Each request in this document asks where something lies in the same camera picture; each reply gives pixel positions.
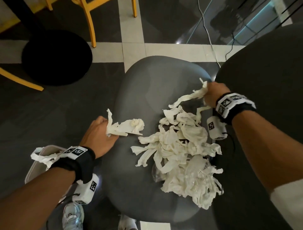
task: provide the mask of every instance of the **pile of crumpled tissue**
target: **pile of crumpled tissue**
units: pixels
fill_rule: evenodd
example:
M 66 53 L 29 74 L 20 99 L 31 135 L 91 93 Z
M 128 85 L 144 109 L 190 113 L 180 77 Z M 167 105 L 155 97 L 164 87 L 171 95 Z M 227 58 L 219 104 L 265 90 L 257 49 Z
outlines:
M 216 194 L 223 194 L 221 184 L 213 177 L 214 173 L 222 173 L 223 169 L 216 169 L 206 158 L 207 155 L 214 157 L 216 153 L 222 154 L 221 148 L 218 144 L 206 142 L 208 133 L 200 126 L 201 111 L 210 107 L 197 108 L 197 113 L 192 114 L 185 112 L 179 105 L 183 101 L 202 98 L 207 93 L 207 82 L 201 82 L 203 86 L 200 90 L 180 97 L 173 105 L 169 105 L 170 110 L 163 110 L 165 117 L 159 121 L 159 132 L 149 137 L 138 137 L 140 143 L 147 146 L 132 146 L 131 149 L 136 155 L 144 152 L 137 167 L 146 167 L 147 160 L 154 154 L 157 170 L 165 180 L 162 191 L 172 191 L 183 197 L 191 196 L 196 205 L 208 209 Z M 107 111 L 107 135 L 141 135 L 139 131 L 144 128 L 141 119 L 112 125 L 112 113 Z M 163 125 L 171 126 L 166 131 Z

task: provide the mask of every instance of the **white sleeve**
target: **white sleeve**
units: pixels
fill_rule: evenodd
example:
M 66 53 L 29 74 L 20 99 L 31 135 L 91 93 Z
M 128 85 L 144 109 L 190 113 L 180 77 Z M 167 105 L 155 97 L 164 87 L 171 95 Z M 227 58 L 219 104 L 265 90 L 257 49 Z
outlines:
M 294 229 L 303 229 L 303 179 L 274 189 L 270 200 Z

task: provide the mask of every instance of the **sneaker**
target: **sneaker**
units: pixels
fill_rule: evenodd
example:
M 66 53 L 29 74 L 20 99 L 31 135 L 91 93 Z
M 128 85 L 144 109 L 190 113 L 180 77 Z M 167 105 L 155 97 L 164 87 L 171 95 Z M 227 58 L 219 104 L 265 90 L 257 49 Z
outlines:
M 121 214 L 118 230 L 138 230 L 136 220 Z
M 80 204 L 68 203 L 64 207 L 62 227 L 64 230 L 83 230 L 84 211 Z

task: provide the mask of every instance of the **wrist strap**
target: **wrist strap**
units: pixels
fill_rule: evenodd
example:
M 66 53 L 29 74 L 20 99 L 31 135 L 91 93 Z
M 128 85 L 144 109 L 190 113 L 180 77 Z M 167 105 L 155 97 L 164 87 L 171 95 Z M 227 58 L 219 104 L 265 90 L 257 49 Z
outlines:
M 232 119 L 242 111 L 256 111 L 256 105 L 238 93 L 225 93 L 216 102 L 216 112 L 223 122 L 231 125 Z
M 82 180 L 84 184 L 92 179 L 95 154 L 92 149 L 84 146 L 69 147 L 64 151 L 58 161 L 51 166 L 75 171 L 76 179 Z

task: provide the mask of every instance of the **yellow chair leg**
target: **yellow chair leg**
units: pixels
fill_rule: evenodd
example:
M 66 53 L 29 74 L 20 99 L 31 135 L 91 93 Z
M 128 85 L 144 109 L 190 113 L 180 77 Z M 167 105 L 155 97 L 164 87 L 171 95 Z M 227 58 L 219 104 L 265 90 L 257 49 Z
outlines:
M 97 46 L 97 44 L 96 44 L 96 35 L 95 35 L 95 30 L 94 30 L 94 24 L 93 24 L 91 13 L 88 9 L 86 0 L 81 0 L 81 5 L 82 5 L 82 8 L 84 9 L 85 17 L 86 17 L 86 20 L 88 23 L 89 33 L 90 33 L 91 41 L 92 41 L 92 47 L 95 48 Z
M 134 15 L 134 18 L 136 18 L 137 17 L 136 0 L 132 0 L 132 6 L 133 6 L 133 15 Z
M 53 10 L 53 7 L 52 7 L 52 4 L 51 4 L 51 1 L 50 0 L 46 0 L 46 5 L 47 5 L 47 8 L 52 11 Z
M 16 77 L 15 75 L 12 75 L 11 73 L 7 72 L 6 70 L 0 68 L 0 74 L 3 75 L 4 77 L 7 77 L 8 79 L 10 80 L 13 80 L 14 82 L 17 82 L 21 85 L 24 85 L 24 86 L 27 86 L 27 87 L 30 87 L 30 88 L 33 88 L 35 90 L 39 90 L 39 91 L 43 91 L 43 87 L 41 86 L 38 86 L 36 84 L 33 84 L 33 83 L 30 83 L 28 81 L 25 81 L 19 77 Z

